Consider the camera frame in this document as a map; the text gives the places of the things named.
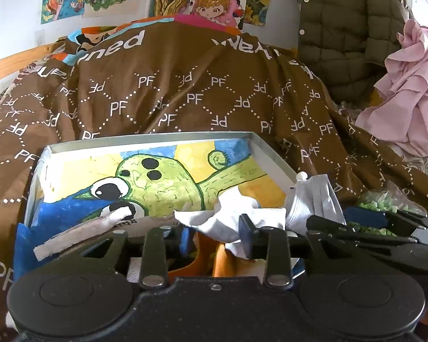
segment pink fabric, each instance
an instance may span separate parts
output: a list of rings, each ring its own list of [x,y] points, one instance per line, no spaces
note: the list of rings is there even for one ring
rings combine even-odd
[[[385,101],[365,109],[355,122],[376,138],[428,156],[428,28],[415,20],[397,38],[402,49],[385,60],[388,73],[374,86]]]

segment cartoon girl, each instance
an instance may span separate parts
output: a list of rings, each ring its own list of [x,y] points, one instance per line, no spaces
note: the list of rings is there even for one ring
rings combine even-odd
[[[203,18],[206,18],[211,22],[226,25],[215,18],[227,13],[229,7],[230,0],[196,0],[194,10]]]

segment quilted jacket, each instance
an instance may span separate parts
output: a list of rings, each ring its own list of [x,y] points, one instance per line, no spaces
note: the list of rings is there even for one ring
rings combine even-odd
[[[302,0],[298,57],[336,102],[362,103],[399,50],[406,0]]]

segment brown blanket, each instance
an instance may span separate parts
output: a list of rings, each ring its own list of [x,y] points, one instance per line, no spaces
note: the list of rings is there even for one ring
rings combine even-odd
[[[19,75],[0,105],[2,341],[3,332],[9,337],[5,292],[13,278],[16,224],[32,169],[48,144],[133,133],[254,131],[295,171],[328,173],[343,204],[392,179],[428,210],[428,177],[348,124],[322,83],[285,50],[249,34],[172,18],[110,30],[87,52],[78,43],[84,34],[70,35],[63,52]]]

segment black spot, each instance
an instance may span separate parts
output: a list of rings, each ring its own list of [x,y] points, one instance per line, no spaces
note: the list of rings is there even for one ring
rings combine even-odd
[[[111,203],[110,204],[110,212],[115,211],[121,207],[128,207],[131,211],[131,215],[125,216],[122,219],[122,221],[131,220],[135,216],[135,214],[136,214],[135,206],[133,204],[131,204],[130,202],[127,202],[127,201],[118,201],[118,202]]]
[[[153,158],[144,158],[141,162],[146,170],[153,170],[158,167],[158,161]]]
[[[151,180],[158,180],[161,178],[161,173],[160,173],[160,171],[157,171],[157,170],[149,171],[147,173],[147,177],[149,177],[149,179],[151,179]]]
[[[95,195],[105,201],[116,201],[120,198],[121,193],[116,184],[107,183],[99,186],[95,191]]]

